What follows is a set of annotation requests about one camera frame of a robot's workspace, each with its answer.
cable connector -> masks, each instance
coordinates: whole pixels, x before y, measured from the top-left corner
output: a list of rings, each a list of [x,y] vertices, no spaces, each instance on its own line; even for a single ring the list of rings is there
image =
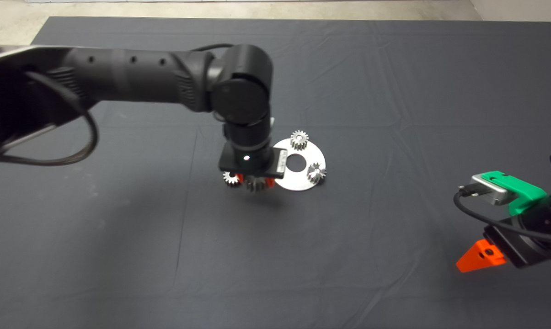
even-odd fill
[[[490,193],[492,190],[481,183],[471,183],[467,185],[459,186],[460,196],[482,196]]]

floor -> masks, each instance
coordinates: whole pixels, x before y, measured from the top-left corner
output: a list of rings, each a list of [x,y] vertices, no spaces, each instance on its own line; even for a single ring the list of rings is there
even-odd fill
[[[216,1],[30,4],[0,0],[0,44],[29,44],[50,16],[551,21],[551,0]]]

black cloth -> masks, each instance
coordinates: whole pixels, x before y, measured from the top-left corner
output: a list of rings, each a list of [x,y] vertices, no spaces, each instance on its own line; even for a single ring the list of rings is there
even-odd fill
[[[451,200],[490,170],[551,192],[551,23],[51,17],[34,41],[222,42],[273,58],[273,141],[307,131],[325,184],[229,189],[211,115],[103,102],[87,160],[0,164],[0,328],[551,329],[551,261],[459,273],[484,225]]]

robotic arm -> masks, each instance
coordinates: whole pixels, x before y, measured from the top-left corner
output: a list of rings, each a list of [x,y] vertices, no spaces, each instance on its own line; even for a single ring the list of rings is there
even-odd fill
[[[508,218],[500,221],[464,206],[461,198],[477,196],[495,206],[508,205]],[[511,261],[518,268],[551,260],[551,194],[500,171],[474,175],[471,183],[459,187],[455,205],[488,226],[457,262],[460,271],[502,265]]]
[[[227,48],[222,58],[209,52]],[[32,46],[0,53],[0,162],[66,165],[98,139],[89,109],[103,100],[183,104],[214,112],[227,142],[219,168],[282,178],[286,151],[269,145],[273,65],[252,45],[217,44],[188,52]],[[57,160],[6,156],[13,146],[85,117],[92,140]]]

small gear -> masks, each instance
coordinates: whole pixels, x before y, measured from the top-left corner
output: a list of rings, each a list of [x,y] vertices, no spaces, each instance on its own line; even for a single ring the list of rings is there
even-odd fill
[[[292,148],[296,150],[303,150],[308,145],[308,134],[301,130],[296,130],[292,133],[292,136],[289,138]]]
[[[307,178],[314,184],[318,184],[326,177],[326,168],[320,168],[320,163],[311,164],[308,167]]]
[[[225,180],[225,183],[227,183],[230,187],[238,187],[241,185],[241,180],[239,179],[239,176],[236,174],[231,174],[229,171],[225,171],[223,173],[223,179]]]
[[[259,192],[267,188],[267,179],[265,177],[245,176],[245,186],[250,192]]]

